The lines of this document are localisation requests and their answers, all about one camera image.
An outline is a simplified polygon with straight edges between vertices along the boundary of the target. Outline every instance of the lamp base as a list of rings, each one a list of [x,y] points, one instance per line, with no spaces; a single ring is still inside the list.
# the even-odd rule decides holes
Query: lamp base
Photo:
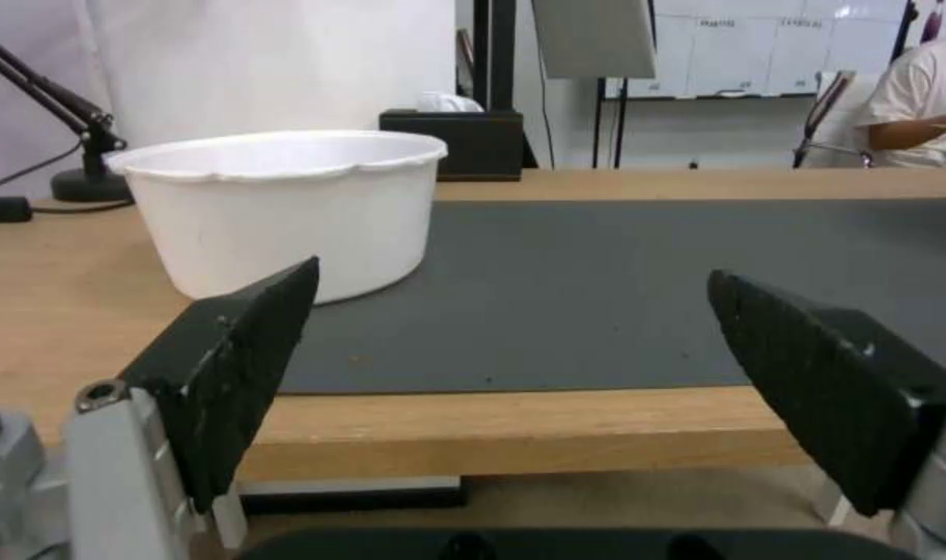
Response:
[[[121,175],[105,173],[100,177],[89,177],[81,169],[54,175],[51,192],[56,201],[63,202],[134,201],[128,182]]]

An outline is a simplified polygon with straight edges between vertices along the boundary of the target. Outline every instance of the wooden table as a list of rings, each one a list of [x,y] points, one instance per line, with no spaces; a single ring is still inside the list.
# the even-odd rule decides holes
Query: wooden table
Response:
[[[526,173],[442,184],[441,201],[946,198],[946,170]],[[45,443],[72,398],[128,364],[188,301],[135,209],[0,224],[0,407]],[[279,397],[239,478],[369,478],[794,464],[807,458],[750,387]]]

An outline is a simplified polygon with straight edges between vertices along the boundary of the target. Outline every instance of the floor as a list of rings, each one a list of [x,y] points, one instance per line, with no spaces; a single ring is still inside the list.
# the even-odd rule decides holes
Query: floor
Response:
[[[250,544],[301,527],[819,528],[821,482],[814,467],[472,478],[466,507],[254,517]],[[886,520],[854,514],[843,529],[883,539]]]

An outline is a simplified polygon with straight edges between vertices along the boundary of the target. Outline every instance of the white backdrop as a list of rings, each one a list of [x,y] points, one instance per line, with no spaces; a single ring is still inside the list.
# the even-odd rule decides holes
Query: white backdrop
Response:
[[[444,0],[74,0],[88,6],[134,146],[249,131],[376,128],[455,88]]]

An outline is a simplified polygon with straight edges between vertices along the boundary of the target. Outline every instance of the gray panel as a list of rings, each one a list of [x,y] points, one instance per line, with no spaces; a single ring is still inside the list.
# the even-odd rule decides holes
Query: gray panel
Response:
[[[647,0],[534,0],[550,78],[655,78]]]
[[[867,310],[946,366],[946,201],[451,202],[412,276],[314,310],[281,391],[742,385],[713,268]]]

